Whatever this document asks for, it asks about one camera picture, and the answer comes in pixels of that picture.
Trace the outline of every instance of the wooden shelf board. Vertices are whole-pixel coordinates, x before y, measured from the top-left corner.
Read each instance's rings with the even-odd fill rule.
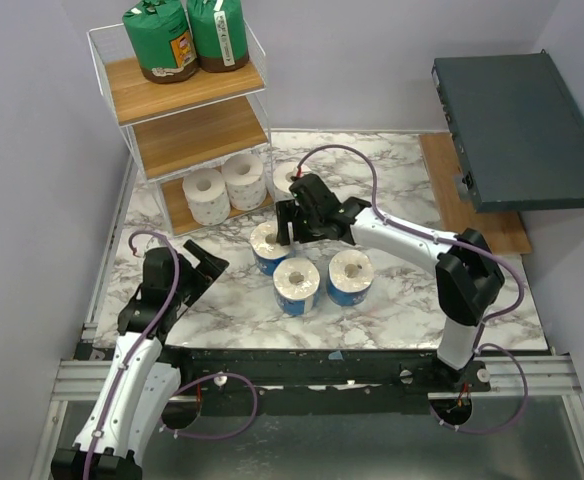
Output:
[[[161,189],[163,190],[163,197],[165,198],[165,204],[168,209],[168,214],[170,215],[170,220],[172,222],[172,230],[174,235],[183,235],[184,233],[203,228],[203,225],[197,223],[192,218],[192,212],[188,208],[188,202],[185,199],[185,194],[183,193],[183,179],[177,178],[176,180],[170,180],[161,184]],[[272,205],[272,197],[268,194],[261,205],[259,205],[255,210],[268,205]],[[228,218],[236,217],[237,215],[242,215],[245,212],[243,210],[237,210],[232,208],[230,211],[230,216]]]
[[[105,70],[119,125],[244,95],[264,87],[252,62],[233,72],[199,70],[184,82],[163,85],[146,80],[136,58],[108,63]]]
[[[133,128],[149,179],[268,141],[245,97],[143,122]]]
[[[461,167],[450,135],[421,135],[420,141],[443,228],[456,233],[466,228],[478,230],[497,254],[531,253],[517,212],[476,213],[471,202],[461,201],[454,184],[454,175],[461,173]]]

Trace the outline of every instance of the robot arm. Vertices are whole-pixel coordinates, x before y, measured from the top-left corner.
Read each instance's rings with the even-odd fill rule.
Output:
[[[112,365],[90,417],[74,441],[73,450],[57,450],[51,465],[55,480],[84,478],[88,449],[96,438],[89,478],[140,480],[143,453],[165,405],[181,385],[180,365],[162,356],[167,335],[177,320],[210,288],[228,267],[191,240],[185,248],[199,264],[181,254],[176,294],[161,321],[142,340],[174,280],[174,260],[167,248],[148,251],[143,261],[143,282],[118,318],[119,338]],[[124,359],[133,350],[126,366]],[[115,380],[120,371],[121,378]],[[107,411],[105,422],[98,419]]]
[[[471,229],[455,235],[384,214],[435,239],[426,240],[387,225],[369,202],[350,197],[341,203],[315,174],[298,178],[290,191],[294,200],[277,203],[277,241],[282,245],[290,243],[288,223],[291,223],[293,239],[300,243],[330,239],[376,248],[436,277],[439,305],[447,315],[437,358],[448,374],[458,378],[474,356],[481,320],[496,300],[504,277],[494,261],[457,246],[444,245],[437,239],[456,240],[489,251],[483,236]]]

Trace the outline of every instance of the green bag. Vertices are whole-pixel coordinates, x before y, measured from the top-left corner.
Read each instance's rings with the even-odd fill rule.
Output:
[[[125,12],[123,25],[148,80],[180,82],[196,72],[196,51],[180,0],[142,0]]]
[[[203,70],[229,72],[248,63],[241,0],[188,0],[187,6]]]

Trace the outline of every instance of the marble surface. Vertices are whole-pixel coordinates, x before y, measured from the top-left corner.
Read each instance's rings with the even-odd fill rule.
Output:
[[[440,228],[430,183],[416,135],[332,134],[285,132],[273,134],[275,162],[298,160],[308,149],[326,143],[343,143],[369,155],[379,171],[379,200],[383,210],[412,222]],[[345,151],[331,150],[310,160],[339,198],[370,198],[367,166]],[[339,242],[297,246],[297,255],[316,264],[322,275],[322,295],[310,313],[290,317],[277,306],[272,279],[261,274],[252,257],[248,238],[261,222],[274,219],[273,207],[193,232],[173,241],[178,250],[187,238],[230,262],[224,275],[177,323],[168,343],[193,347],[230,348],[436,348],[444,316],[439,309],[435,280],[412,265],[378,250],[363,249],[376,268],[367,299],[356,307],[339,307],[325,294],[330,258],[350,248]],[[107,294],[99,317],[95,344],[112,345],[116,319],[141,281],[142,260],[127,248],[128,236],[139,228],[165,232],[151,190],[137,181],[125,219]],[[137,238],[139,251],[155,247],[149,237]],[[523,270],[520,257],[508,259]],[[506,274],[506,284],[495,307],[509,305],[516,285]],[[495,319],[483,337],[511,349],[545,349],[534,302],[529,290],[514,313]]]

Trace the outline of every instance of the white toilet paper roll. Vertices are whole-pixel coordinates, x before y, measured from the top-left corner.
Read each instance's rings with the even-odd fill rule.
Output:
[[[302,315],[316,305],[321,276],[307,258],[283,260],[274,270],[273,280],[276,302],[285,313]]]
[[[277,166],[272,174],[272,182],[274,183],[275,200],[291,200],[290,185],[292,185],[292,177],[296,176],[297,165],[299,162],[285,162]],[[310,173],[308,167],[303,164],[303,173]]]
[[[202,168],[183,179],[183,193],[192,217],[201,225],[218,225],[230,215],[230,201],[223,176],[213,168]]]
[[[230,157],[221,168],[230,203],[237,210],[253,210],[267,193],[263,162],[251,153]]]
[[[266,275],[272,276],[276,267],[286,258],[292,256],[290,245],[282,246],[276,243],[276,222],[265,222],[258,225],[250,235],[250,245],[257,267]]]
[[[328,267],[328,296],[341,306],[365,300],[374,280],[374,267],[368,256],[358,250],[337,253]]]

